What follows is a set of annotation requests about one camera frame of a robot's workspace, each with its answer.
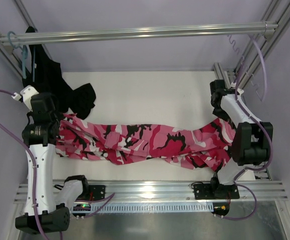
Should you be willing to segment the pink camouflage trousers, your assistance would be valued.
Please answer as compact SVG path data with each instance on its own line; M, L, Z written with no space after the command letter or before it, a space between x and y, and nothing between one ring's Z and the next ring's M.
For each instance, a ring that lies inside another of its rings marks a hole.
M190 169L219 171L230 160L235 129L216 118L196 130L161 124L94 124L66 114L60 124L56 153L87 161L127 165L149 159Z

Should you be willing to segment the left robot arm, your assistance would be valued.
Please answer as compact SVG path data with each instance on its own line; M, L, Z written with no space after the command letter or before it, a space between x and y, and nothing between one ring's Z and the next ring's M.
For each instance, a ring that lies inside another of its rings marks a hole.
M56 97L49 92L39 93L29 85L20 96L29 109L20 141L28 159L28 193L24 214L16 218L15 227L47 239L48 233L68 229L71 209L78 198L89 192L89 184L84 175L70 176L54 194L53 159L63 116Z

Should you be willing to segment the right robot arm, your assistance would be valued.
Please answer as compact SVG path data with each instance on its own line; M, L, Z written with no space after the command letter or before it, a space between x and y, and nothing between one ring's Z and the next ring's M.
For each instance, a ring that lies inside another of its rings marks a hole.
M230 147L231 158L210 181L215 199L238 198L236 181L246 171L260 171L261 164L272 159L273 125L257 118L243 103L238 88L226 88L224 80L210 83L213 114L231 123L235 135Z

